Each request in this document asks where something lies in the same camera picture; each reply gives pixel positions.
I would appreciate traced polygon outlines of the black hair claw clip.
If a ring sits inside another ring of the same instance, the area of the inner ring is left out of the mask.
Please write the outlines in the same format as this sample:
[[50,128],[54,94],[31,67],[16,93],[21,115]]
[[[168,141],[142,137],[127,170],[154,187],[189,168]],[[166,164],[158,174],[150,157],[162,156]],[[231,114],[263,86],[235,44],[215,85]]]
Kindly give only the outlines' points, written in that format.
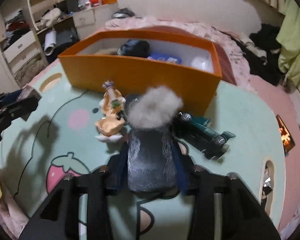
[[162,192],[177,186],[172,136],[167,127],[130,130],[127,185],[138,193]]

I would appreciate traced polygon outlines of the teal toy race car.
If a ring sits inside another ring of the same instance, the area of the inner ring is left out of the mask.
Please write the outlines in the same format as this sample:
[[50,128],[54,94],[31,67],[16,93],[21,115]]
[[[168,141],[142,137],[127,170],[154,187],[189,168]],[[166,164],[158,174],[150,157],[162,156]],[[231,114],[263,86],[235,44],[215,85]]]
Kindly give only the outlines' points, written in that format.
[[229,149],[228,140],[236,135],[229,131],[218,133],[209,124],[209,118],[180,112],[173,118],[171,129],[176,137],[187,141],[202,152],[206,159],[219,159]]

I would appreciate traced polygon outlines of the beige figurine toy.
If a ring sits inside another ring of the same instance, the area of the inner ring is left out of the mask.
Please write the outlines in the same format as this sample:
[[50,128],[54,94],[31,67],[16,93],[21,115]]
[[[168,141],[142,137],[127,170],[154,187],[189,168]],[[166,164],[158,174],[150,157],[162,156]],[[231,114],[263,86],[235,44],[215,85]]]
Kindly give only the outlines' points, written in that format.
[[98,135],[96,139],[105,143],[117,143],[123,139],[122,129],[126,124],[124,106],[125,98],[114,87],[114,83],[108,80],[103,83],[105,90],[99,106],[103,113],[102,118],[95,122]]

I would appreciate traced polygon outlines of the black lace scrunchie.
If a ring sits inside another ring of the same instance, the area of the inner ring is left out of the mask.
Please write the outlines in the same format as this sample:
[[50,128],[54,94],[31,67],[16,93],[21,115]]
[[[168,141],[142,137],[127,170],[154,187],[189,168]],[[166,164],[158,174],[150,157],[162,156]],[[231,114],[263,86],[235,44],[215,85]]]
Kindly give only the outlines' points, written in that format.
[[145,40],[130,39],[118,49],[117,55],[147,58],[150,55],[150,45]]

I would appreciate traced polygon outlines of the beige fluffy pompom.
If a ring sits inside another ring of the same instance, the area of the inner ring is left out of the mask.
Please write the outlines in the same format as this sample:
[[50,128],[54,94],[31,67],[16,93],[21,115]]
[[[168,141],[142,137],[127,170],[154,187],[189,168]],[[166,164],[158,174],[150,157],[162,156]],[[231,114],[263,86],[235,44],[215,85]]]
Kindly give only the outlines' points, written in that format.
[[127,119],[133,128],[165,126],[183,107],[183,100],[166,86],[152,87],[128,107]]

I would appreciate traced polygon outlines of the white rolled paper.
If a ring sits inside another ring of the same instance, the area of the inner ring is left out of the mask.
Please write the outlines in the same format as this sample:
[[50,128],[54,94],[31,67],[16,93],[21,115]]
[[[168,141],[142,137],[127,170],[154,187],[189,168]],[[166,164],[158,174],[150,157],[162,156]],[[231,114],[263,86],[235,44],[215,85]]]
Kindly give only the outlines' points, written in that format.
[[50,56],[55,47],[56,47],[56,35],[57,32],[55,29],[52,29],[51,31],[48,31],[45,35],[45,42],[44,42],[44,54],[45,56]]

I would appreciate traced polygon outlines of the silver foil wrappers in slot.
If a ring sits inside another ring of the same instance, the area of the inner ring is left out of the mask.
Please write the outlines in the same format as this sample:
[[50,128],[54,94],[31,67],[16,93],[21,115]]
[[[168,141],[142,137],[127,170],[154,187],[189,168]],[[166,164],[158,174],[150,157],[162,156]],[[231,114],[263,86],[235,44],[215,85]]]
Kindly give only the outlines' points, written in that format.
[[272,191],[273,191],[273,187],[271,185],[269,167],[266,165],[264,175],[263,175],[263,183],[262,183],[262,197],[261,197],[262,207],[266,206],[268,195],[272,193]]

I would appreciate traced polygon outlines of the orange cardboard storage box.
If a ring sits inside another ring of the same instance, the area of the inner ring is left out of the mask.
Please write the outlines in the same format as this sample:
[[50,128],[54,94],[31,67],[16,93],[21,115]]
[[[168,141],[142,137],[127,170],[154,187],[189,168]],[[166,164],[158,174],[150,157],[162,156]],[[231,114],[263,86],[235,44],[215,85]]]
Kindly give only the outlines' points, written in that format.
[[[178,56],[182,63],[96,53],[99,49],[120,47],[129,39],[145,40],[152,51]],[[74,87],[101,92],[102,84],[112,80],[123,95],[128,95],[166,86],[182,98],[184,110],[196,115],[204,115],[222,80],[213,42],[165,31],[102,31],[76,43],[58,57]]]

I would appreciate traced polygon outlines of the blue box inside orange box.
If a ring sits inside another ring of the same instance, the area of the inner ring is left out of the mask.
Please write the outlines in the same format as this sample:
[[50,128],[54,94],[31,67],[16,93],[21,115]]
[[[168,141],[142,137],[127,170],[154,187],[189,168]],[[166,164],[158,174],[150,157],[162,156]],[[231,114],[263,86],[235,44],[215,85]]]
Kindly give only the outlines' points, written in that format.
[[157,60],[157,61],[162,61],[162,62],[168,62],[172,64],[181,64],[182,59],[176,56],[171,56],[163,53],[156,53],[152,52],[150,53],[149,57],[147,57],[149,60]]

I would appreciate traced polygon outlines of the smartphone with lit screen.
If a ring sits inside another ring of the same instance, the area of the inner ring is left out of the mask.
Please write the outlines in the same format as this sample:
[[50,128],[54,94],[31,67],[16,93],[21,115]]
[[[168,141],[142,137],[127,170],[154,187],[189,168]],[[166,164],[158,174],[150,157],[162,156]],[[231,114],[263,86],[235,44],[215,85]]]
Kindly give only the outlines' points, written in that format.
[[293,137],[292,137],[291,133],[289,132],[287,126],[281,119],[281,117],[279,115],[276,115],[276,119],[277,119],[277,122],[279,125],[279,132],[281,135],[281,141],[283,143],[283,149],[284,149],[285,155],[287,155],[289,153],[289,151],[294,148],[295,142],[294,142]]

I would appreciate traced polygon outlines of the white drawer cabinet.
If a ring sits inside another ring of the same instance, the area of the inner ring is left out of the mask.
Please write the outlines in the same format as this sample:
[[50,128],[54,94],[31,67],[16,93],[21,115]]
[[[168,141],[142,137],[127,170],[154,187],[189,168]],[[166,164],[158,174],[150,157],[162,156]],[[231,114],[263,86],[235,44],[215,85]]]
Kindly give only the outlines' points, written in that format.
[[83,40],[98,31],[118,10],[118,3],[113,3],[74,13],[72,18],[79,39]]

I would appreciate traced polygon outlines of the pink floral blanket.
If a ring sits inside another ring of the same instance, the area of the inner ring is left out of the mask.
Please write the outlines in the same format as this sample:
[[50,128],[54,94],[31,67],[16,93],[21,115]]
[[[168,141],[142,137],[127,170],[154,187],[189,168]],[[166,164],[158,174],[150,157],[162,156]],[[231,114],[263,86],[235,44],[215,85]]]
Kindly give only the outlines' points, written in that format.
[[205,23],[185,23],[179,21],[159,20],[153,16],[129,17],[108,20],[100,28],[102,31],[149,29],[178,33],[204,38],[216,45],[223,72],[223,80],[246,90],[256,93],[250,84],[250,67],[244,57],[242,49],[237,43],[214,27]]

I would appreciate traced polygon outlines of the black clothes pile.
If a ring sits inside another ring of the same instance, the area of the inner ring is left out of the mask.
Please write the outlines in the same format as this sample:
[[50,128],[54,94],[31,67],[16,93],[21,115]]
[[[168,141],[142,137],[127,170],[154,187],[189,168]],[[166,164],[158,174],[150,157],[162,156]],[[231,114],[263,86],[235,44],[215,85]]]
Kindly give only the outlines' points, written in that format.
[[274,86],[277,86],[283,77],[278,67],[281,44],[277,42],[276,37],[279,31],[279,27],[262,23],[258,32],[249,35],[226,32],[239,46],[243,57],[249,63],[250,74],[259,76]]

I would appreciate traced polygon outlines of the orange tray on cabinet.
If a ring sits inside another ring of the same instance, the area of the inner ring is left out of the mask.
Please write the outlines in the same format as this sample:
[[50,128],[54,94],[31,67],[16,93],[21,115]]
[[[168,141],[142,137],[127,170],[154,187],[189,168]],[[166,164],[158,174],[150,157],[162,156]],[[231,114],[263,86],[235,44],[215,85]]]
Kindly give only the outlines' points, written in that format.
[[117,0],[102,0],[102,4],[113,4],[117,3]]

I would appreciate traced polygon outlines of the light green hanging cloth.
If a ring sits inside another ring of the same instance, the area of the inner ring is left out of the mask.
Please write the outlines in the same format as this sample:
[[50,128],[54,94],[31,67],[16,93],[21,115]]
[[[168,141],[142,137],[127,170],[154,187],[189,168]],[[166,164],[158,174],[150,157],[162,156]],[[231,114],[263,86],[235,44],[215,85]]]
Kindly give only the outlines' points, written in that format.
[[295,86],[300,84],[300,8],[294,0],[286,0],[280,31],[276,37],[281,44],[279,70]]

